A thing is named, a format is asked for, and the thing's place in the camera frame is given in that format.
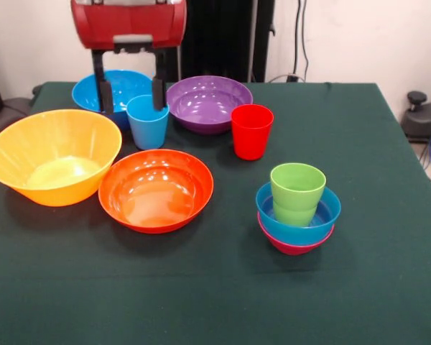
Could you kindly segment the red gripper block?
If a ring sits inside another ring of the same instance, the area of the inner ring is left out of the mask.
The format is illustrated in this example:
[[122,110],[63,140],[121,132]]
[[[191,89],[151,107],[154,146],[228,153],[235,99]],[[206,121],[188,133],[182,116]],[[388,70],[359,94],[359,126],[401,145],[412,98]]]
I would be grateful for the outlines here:
[[155,56],[152,98],[155,110],[166,105],[165,51],[182,42],[187,19],[185,1],[71,1],[78,37],[91,50],[100,112],[113,114],[111,83],[103,68],[103,50]]

